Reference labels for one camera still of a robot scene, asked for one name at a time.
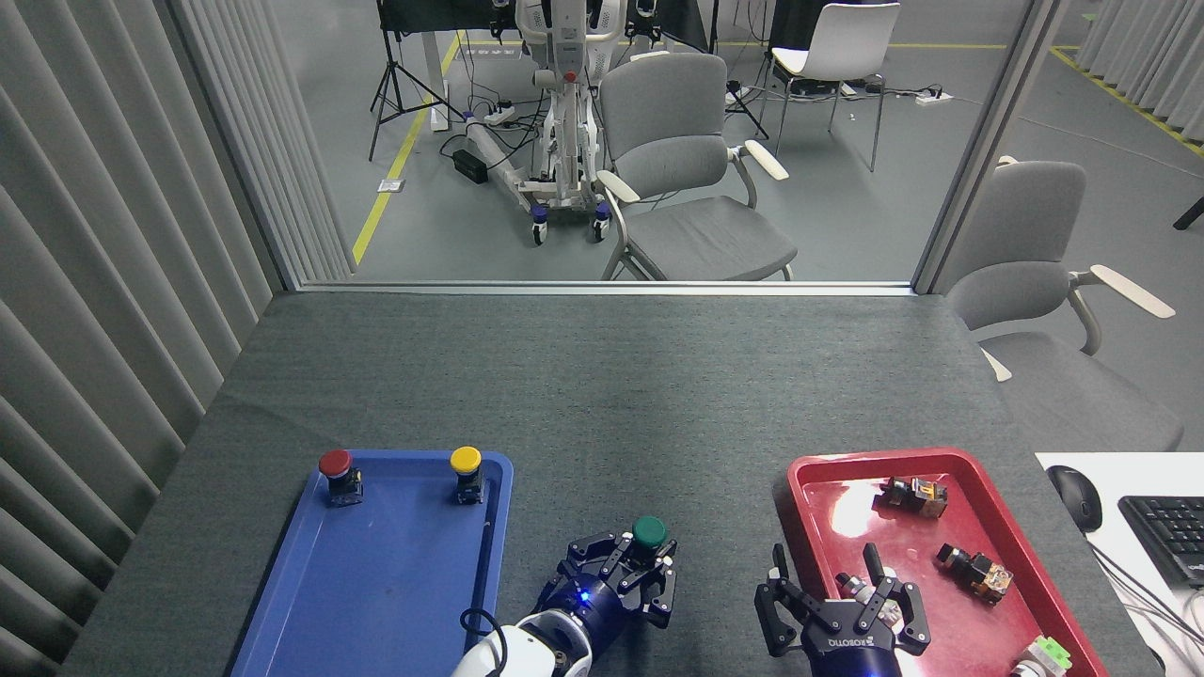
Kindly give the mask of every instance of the power strip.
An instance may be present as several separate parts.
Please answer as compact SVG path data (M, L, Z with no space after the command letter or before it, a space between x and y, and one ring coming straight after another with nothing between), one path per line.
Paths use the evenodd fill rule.
M500 124L506 123L506 120L513 118L517 112L518 111L514 110L514 106L507 106L504 108L498 110L497 112L489 113L488 116L485 116L485 124L488 124L489 126L497 126Z
M915 102L920 104L921 106L931 106L932 104L939 104L942 101L952 101L952 100L954 100L952 94L949 94L948 92L942 92L940 96L916 96L915 98Z
M736 94L732 94L731 92L728 92L727 94L724 94L724 104L726 104L728 106L734 106L736 105L736 98L739 96L740 101L743 101L744 98L749 95L749 92L752 92L752 90L749 89L748 87L740 87L739 92L737 92Z

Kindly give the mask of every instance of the yellow button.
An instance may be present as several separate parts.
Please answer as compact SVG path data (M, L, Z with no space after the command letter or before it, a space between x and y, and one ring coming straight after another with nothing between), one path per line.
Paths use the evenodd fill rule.
M477 447L460 447L452 452L452 470L464 475L480 467L480 452Z

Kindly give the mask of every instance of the gray tablecloth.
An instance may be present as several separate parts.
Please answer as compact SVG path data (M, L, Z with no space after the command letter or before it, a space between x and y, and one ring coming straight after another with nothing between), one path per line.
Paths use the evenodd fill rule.
M503 622L572 538L651 513L680 541L669 629L632 628L600 677L805 675L767 655L751 604L775 484L801 455L926 446L979 458L1111 673L1155 675L1017 440L939 298L285 295L63 675L223 675L323 452L466 443L515 467Z

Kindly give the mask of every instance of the white chair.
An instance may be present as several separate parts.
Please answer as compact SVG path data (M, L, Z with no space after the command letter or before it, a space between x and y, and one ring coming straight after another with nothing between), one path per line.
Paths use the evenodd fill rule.
M828 133L832 133L832 120L836 118L836 106L840 102L840 84L848 80L875 77L881 83L878 94L878 120L874 123L874 151L869 158L869 171L874 171L878 160L878 134L883 126L883 98L886 95L886 80L878 72L886 58L886 47L895 30L895 20L899 16L899 4L884 5L825 5L820 11L815 33L809 49L771 49L773 60L790 73L786 82L786 100L781 105L781 123L778 125L778 145L774 153L781 148L781 130L786 125L786 108L790 106L790 90L796 81L818 80L836 82L836 95L832 101L832 114L828 117Z

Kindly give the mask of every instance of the black power adapter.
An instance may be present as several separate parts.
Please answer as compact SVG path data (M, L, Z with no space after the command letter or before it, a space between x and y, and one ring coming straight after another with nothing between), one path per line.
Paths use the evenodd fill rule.
M464 148L452 153L452 163L455 164L458 172L471 178L473 183L485 183L489 181L489 169L485 167L485 163Z

